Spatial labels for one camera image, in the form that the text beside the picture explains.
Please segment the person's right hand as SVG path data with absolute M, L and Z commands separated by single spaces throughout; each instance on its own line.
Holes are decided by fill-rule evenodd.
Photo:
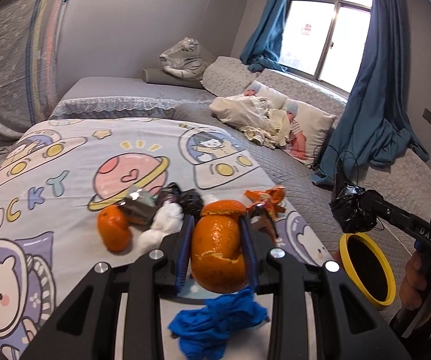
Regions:
M 409 311 L 419 309 L 424 303 L 423 292 L 431 283 L 427 280 L 428 270 L 425 266 L 428 259 L 419 250 L 416 250 L 409 261 L 406 263 L 405 275 L 400 285 L 399 297 L 403 307 Z

